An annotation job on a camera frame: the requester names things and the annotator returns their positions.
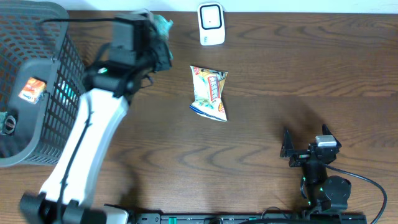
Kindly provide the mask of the teal snack packet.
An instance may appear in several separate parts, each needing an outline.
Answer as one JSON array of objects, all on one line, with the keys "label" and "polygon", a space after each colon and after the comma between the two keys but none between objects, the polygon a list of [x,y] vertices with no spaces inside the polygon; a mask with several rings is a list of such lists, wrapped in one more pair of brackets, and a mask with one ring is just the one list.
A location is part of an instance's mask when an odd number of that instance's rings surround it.
[{"label": "teal snack packet", "polygon": [[169,31],[172,28],[174,22],[172,20],[167,20],[160,14],[154,14],[152,16],[152,36],[158,37],[163,40],[167,47],[169,48]]}]

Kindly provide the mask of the yellow snack bag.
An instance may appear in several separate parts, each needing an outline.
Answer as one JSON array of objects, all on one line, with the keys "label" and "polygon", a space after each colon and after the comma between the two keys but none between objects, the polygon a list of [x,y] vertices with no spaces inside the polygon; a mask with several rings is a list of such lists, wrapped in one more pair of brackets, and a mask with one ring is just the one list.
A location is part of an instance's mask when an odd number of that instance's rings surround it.
[{"label": "yellow snack bag", "polygon": [[225,108],[221,99],[227,71],[190,66],[193,78],[194,102],[190,109],[200,116],[216,121],[227,122]]}]

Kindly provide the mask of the orange small box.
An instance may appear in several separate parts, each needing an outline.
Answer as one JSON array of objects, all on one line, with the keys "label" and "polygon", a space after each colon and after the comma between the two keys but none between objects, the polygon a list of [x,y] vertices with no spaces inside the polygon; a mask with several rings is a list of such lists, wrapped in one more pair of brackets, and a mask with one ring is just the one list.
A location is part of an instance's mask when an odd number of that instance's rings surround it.
[{"label": "orange small box", "polygon": [[47,84],[44,81],[30,77],[18,94],[18,97],[28,103],[36,104],[46,88]]}]

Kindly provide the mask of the teal small box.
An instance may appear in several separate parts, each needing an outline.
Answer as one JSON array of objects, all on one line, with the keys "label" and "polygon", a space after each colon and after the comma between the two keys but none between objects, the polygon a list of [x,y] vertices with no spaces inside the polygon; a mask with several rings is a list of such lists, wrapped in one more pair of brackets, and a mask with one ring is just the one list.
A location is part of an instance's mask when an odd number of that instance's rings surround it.
[{"label": "teal small box", "polygon": [[76,94],[71,86],[66,81],[63,81],[58,84],[58,87],[60,89],[56,90],[56,93],[58,94],[59,102],[65,107],[72,105],[76,100]]}]

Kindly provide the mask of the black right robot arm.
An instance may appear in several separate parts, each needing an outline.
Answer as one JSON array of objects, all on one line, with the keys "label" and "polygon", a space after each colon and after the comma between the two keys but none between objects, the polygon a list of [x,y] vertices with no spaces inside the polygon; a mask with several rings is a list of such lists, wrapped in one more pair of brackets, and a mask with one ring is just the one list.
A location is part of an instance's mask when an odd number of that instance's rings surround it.
[{"label": "black right robot arm", "polygon": [[289,131],[284,130],[280,157],[288,157],[290,167],[302,169],[300,191],[308,200],[303,216],[341,213],[348,208],[351,182],[337,175],[329,176],[326,171],[326,166],[336,160],[340,147],[341,143],[326,125],[307,149],[295,149]]}]

